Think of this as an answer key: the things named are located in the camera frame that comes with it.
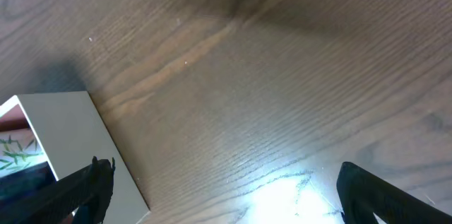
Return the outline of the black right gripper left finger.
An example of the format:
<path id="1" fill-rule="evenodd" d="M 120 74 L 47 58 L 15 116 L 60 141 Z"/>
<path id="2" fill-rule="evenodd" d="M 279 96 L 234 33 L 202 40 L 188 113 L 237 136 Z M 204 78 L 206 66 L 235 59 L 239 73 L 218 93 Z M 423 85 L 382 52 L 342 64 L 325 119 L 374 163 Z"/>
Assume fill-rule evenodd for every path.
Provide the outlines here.
<path id="1" fill-rule="evenodd" d="M 73 223 L 105 220 L 114 190 L 115 159 L 97 159 L 32 196 L 1 210 L 7 224 L 57 224 L 74 214 Z"/>

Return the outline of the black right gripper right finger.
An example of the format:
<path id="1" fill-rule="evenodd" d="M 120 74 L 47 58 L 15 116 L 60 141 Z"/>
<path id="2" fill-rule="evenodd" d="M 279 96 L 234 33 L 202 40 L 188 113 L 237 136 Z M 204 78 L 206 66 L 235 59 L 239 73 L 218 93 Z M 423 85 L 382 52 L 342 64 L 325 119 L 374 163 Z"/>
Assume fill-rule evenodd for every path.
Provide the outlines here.
<path id="1" fill-rule="evenodd" d="M 336 189 L 347 224 L 450 223 L 451 216 L 351 162 L 341 165 Z"/>

